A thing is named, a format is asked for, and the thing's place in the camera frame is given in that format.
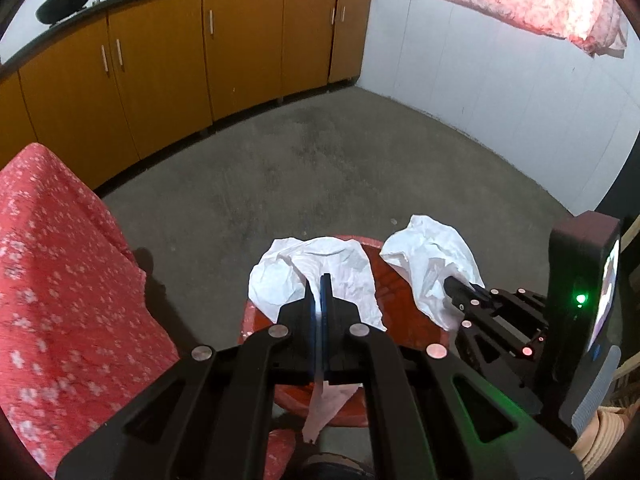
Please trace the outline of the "person's right hand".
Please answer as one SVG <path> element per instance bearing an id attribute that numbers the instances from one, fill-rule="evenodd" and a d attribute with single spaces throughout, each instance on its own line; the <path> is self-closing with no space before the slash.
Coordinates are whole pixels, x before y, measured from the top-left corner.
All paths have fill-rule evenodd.
<path id="1" fill-rule="evenodd" d="M 613 452 L 639 408 L 634 402 L 628 408 L 599 406 L 593 418 L 572 447 L 572 453 L 589 479 Z"/>

